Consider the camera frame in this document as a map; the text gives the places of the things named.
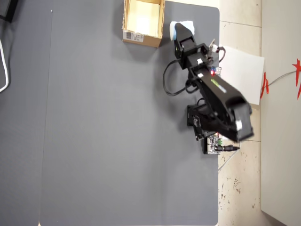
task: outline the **tiled floor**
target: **tiled floor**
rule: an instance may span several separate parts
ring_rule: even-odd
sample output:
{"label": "tiled floor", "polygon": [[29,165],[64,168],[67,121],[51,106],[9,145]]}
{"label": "tiled floor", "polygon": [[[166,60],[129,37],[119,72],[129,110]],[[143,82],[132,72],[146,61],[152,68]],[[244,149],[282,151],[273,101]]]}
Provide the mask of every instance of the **tiled floor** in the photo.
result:
{"label": "tiled floor", "polygon": [[[220,9],[220,43],[261,56],[261,0],[173,0]],[[282,225],[261,211],[261,113],[253,105],[255,136],[219,174],[219,226]],[[219,156],[221,166],[232,153]]]}

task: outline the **black cable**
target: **black cable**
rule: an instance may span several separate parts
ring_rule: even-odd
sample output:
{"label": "black cable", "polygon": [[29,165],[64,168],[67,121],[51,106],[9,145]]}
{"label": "black cable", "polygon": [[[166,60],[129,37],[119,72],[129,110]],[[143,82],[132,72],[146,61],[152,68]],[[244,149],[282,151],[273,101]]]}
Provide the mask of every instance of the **black cable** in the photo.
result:
{"label": "black cable", "polygon": [[186,87],[186,92],[187,92],[187,93],[192,94],[192,93],[194,93],[194,92],[196,92],[196,91],[198,90],[198,87],[196,87],[194,90],[188,90],[188,87],[190,87],[190,86],[187,86],[187,87]]}
{"label": "black cable", "polygon": [[191,85],[189,86],[185,86],[184,88],[182,88],[181,90],[175,92],[175,93],[171,93],[167,90],[166,88],[166,85],[165,85],[165,73],[167,71],[167,69],[169,68],[170,65],[173,65],[174,63],[178,63],[180,62],[180,59],[176,59],[176,60],[173,60],[172,62],[170,62],[167,67],[165,68],[164,72],[163,72],[163,89],[164,91],[167,93],[167,95],[171,96],[171,97],[174,97],[174,96],[177,96],[179,95],[180,93],[182,93],[183,91],[187,90],[188,87],[190,87]]}
{"label": "black cable", "polygon": [[226,55],[226,49],[223,46],[221,46],[221,47],[218,48],[218,52],[220,52],[221,50],[224,52],[224,55],[219,60],[219,63],[225,58],[225,55]]}
{"label": "black cable", "polygon": [[198,103],[199,103],[201,100],[205,100],[205,99],[204,99],[204,98],[200,98],[200,99],[197,101],[197,105],[198,105]]}

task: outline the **open cardboard box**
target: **open cardboard box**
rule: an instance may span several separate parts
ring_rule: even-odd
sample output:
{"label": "open cardboard box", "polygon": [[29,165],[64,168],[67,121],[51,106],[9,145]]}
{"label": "open cardboard box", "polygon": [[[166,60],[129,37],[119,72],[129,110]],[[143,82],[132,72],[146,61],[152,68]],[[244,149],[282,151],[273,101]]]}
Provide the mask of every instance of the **open cardboard box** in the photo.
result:
{"label": "open cardboard box", "polygon": [[125,0],[123,41],[159,47],[162,40],[165,0]]}

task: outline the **wire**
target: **wire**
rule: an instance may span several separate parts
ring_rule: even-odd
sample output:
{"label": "wire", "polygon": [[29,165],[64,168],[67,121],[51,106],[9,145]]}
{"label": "wire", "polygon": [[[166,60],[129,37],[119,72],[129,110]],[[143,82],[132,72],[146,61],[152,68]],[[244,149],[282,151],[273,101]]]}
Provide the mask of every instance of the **wire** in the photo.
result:
{"label": "wire", "polygon": [[288,76],[288,75],[290,75],[290,74],[292,74],[292,73],[295,73],[296,71],[292,71],[292,72],[289,72],[289,73],[286,73],[286,74],[284,74],[284,75],[281,75],[280,77],[278,77],[278,78],[276,78],[275,80],[273,80],[273,82],[271,82],[270,84],[269,84],[269,86],[271,86],[272,84],[274,84],[276,81],[278,81],[278,80],[280,80],[280,79],[282,79],[282,78],[284,78],[284,77],[286,77],[286,76]]}
{"label": "wire", "polygon": [[218,173],[222,170],[222,168],[239,152],[241,148],[241,142],[239,143],[239,149],[237,151],[234,152],[233,155],[231,155],[231,157],[218,169]]}
{"label": "wire", "polygon": [[199,103],[201,100],[205,100],[205,99],[204,99],[204,98],[200,98],[200,99],[197,101],[197,105],[198,105],[198,103]]}
{"label": "wire", "polygon": [[4,72],[5,72],[5,80],[6,80],[5,86],[0,88],[0,93],[1,93],[3,90],[5,90],[8,87],[8,84],[9,84],[8,69],[7,69],[6,63],[5,63],[4,52],[3,52],[1,40],[0,40],[0,51],[1,51],[1,58],[2,58],[2,63],[3,63],[3,67],[4,67]]}
{"label": "wire", "polygon": [[184,88],[182,88],[181,90],[175,92],[175,93],[171,93],[167,90],[166,88],[166,85],[165,85],[165,73],[167,71],[167,69],[169,68],[170,65],[174,64],[174,63],[178,63],[180,62],[180,59],[176,59],[176,60],[173,60],[172,62],[170,62],[167,67],[165,68],[164,72],[163,72],[163,88],[164,88],[164,91],[167,93],[167,95],[171,96],[171,97],[174,97],[174,96],[177,96],[179,95],[180,93],[182,93],[183,91],[187,90],[188,87],[190,86],[185,86]]}
{"label": "wire", "polygon": [[221,47],[218,48],[218,52],[220,52],[221,50],[224,52],[224,55],[223,55],[222,58],[219,60],[219,63],[220,63],[220,62],[225,58],[225,56],[226,56],[226,49],[225,49],[223,46],[221,46]]}

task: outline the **gray mat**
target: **gray mat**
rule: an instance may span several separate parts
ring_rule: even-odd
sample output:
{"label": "gray mat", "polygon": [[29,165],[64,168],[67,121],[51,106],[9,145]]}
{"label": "gray mat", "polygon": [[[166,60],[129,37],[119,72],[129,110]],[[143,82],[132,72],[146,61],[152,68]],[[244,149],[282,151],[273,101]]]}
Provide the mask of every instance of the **gray mat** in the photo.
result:
{"label": "gray mat", "polygon": [[[52,0],[20,0],[0,20],[11,77],[0,93],[0,225],[37,226],[46,120]],[[0,87],[5,74],[0,62]]]}
{"label": "gray mat", "polygon": [[[53,13],[41,225],[216,224],[217,156],[186,127],[197,99],[168,97],[162,72],[171,20],[218,43],[218,10],[166,2],[159,49],[122,42],[123,0],[55,0]],[[182,88],[187,71],[171,71]]]}

